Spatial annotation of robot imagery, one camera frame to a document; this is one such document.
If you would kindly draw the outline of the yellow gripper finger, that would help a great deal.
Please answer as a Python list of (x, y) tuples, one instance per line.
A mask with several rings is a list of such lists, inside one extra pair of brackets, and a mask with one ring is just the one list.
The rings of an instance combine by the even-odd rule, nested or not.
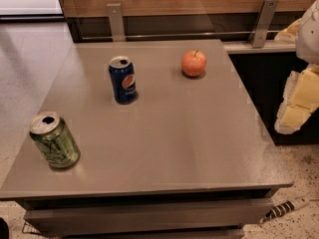
[(292, 71), (282, 97), (274, 128), (278, 133), (292, 134), (319, 108), (319, 66), (309, 64), (301, 73)]
[(296, 36), (299, 30), (301, 19), (295, 20), (287, 28), (280, 31), (274, 38), (276, 42), (286, 42), (294, 44), (296, 42)]

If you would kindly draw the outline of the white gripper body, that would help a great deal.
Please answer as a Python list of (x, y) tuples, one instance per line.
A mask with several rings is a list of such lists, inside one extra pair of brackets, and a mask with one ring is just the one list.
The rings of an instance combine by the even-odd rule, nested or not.
[(309, 64), (319, 64), (319, 0), (307, 9), (298, 25), (296, 55)]

